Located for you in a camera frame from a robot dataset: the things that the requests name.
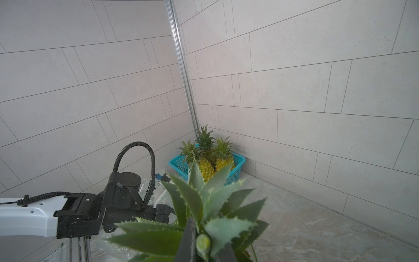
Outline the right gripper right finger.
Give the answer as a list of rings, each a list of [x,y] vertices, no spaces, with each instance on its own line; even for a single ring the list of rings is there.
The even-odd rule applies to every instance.
[[[237,262],[232,245],[228,243],[215,257],[216,262]]]

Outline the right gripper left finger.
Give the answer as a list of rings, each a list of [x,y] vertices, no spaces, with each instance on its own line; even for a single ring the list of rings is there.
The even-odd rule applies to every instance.
[[[174,262],[196,262],[196,226],[186,226]]]

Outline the clear zip-top bag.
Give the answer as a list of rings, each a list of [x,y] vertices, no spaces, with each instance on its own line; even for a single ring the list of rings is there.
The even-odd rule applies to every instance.
[[[173,203],[170,194],[166,192],[161,204],[168,205],[173,208]],[[90,240],[92,261],[93,262],[128,262],[141,252],[131,250],[127,247],[119,246],[108,241],[112,236],[122,235],[124,233],[121,229],[116,229],[113,233],[105,233],[103,229],[100,230],[99,235],[93,236]]]

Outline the pineapple yellow orange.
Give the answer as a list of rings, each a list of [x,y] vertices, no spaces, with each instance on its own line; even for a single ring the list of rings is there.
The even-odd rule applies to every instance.
[[[215,151],[213,153],[216,164],[215,164],[215,170],[216,172],[220,171],[222,168],[231,165],[231,171],[235,168],[234,164],[234,157],[232,155],[232,143],[228,140],[229,137],[226,139],[223,138],[217,138],[215,145]]]

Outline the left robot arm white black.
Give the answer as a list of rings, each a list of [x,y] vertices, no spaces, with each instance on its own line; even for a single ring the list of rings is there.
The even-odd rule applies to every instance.
[[[174,209],[165,204],[146,205],[139,190],[141,177],[132,172],[113,173],[100,194],[51,192],[23,199],[1,199],[1,236],[81,238],[112,233],[117,225],[142,218],[168,223]]]

